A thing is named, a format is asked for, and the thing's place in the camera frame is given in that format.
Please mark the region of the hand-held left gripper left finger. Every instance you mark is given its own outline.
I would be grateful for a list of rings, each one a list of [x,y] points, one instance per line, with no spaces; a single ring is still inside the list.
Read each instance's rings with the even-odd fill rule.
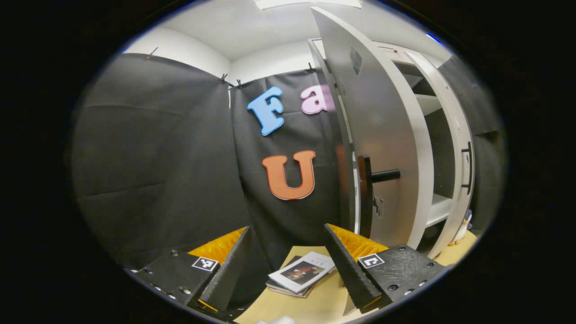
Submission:
[[[195,248],[178,246],[124,271],[147,289],[182,307],[222,316],[248,261],[252,228],[243,226]]]

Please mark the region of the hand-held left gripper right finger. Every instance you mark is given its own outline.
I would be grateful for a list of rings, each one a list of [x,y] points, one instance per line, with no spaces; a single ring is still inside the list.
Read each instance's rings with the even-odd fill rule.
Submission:
[[[387,247],[329,223],[324,232],[326,249],[362,313],[407,299],[448,271],[407,245]]]

